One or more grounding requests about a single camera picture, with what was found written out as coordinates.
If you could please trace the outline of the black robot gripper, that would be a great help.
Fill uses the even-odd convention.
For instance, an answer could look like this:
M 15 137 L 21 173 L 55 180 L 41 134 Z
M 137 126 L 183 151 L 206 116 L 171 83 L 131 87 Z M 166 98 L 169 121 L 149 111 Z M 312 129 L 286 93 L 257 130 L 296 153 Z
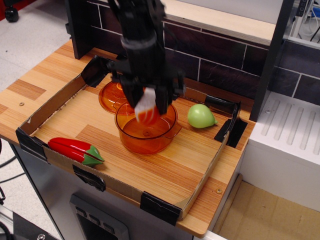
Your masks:
M 132 108 L 144 95 L 144 87 L 155 89 L 155 103 L 160 115 L 167 113 L 174 96 L 186 91 L 182 70 L 166 61 L 163 46 L 156 37 L 130 40 L 122 37 L 127 59 L 108 63 L 112 80 L 119 82 Z

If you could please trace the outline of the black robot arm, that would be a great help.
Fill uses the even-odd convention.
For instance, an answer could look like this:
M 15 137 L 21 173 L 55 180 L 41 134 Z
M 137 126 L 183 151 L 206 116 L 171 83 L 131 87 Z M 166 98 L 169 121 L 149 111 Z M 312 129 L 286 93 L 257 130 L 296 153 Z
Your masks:
M 110 0 L 110 9 L 118 20 L 121 45 L 126 59 L 108 64 L 112 81 L 120 83 L 131 107 L 136 107 L 144 88 L 155 92 L 155 104 L 161 115 L 175 97 L 186 91 L 185 73 L 166 59 L 163 39 L 165 7 L 159 0 Z

